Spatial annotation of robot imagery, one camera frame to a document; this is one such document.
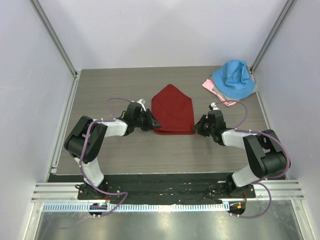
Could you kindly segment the red cloth napkin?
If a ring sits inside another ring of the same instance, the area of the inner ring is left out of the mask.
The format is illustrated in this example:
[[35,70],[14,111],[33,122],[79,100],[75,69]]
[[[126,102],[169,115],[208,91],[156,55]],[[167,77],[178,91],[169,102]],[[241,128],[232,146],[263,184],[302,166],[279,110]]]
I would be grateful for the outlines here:
[[193,135],[195,126],[193,102],[177,87],[168,84],[151,100],[151,112],[161,127],[158,135]]

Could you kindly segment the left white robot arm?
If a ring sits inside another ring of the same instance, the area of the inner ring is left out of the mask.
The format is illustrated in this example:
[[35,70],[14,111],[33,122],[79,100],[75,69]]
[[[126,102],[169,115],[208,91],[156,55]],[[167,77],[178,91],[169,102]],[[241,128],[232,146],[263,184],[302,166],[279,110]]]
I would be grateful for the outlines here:
[[121,116],[112,120],[82,116],[66,138],[64,149],[76,160],[83,176],[83,186],[89,189],[93,198],[100,200],[108,194],[108,184],[98,162],[104,139],[128,136],[136,128],[147,132],[160,127],[142,99],[131,101]]

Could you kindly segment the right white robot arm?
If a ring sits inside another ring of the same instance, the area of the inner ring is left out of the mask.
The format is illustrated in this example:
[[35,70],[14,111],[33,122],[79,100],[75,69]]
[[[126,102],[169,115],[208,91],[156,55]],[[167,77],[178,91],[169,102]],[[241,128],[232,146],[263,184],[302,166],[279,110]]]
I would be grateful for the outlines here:
[[290,166],[290,159],[271,129],[262,132],[228,128],[219,109],[204,114],[192,130],[203,137],[212,137],[221,146],[244,149],[248,165],[226,179],[226,194],[236,198],[252,183],[264,178],[278,178]]

